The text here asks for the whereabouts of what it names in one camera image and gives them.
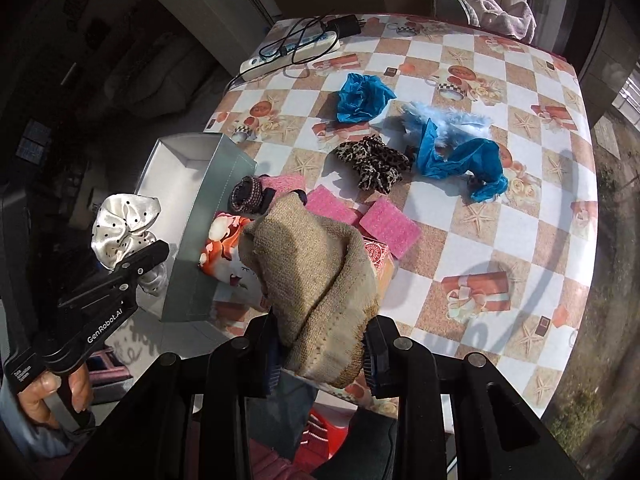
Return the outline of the person's left hand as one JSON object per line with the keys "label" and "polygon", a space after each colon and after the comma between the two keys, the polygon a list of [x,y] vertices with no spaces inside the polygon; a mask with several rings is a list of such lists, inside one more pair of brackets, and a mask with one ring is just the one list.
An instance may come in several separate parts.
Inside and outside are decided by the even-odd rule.
{"label": "person's left hand", "polygon": [[[90,375],[86,364],[79,367],[67,378],[72,393],[73,408],[77,413],[85,411],[93,400]],[[60,428],[58,420],[47,406],[46,400],[58,392],[62,378],[51,372],[44,372],[18,394],[18,402],[28,418],[37,425],[51,429]]]}

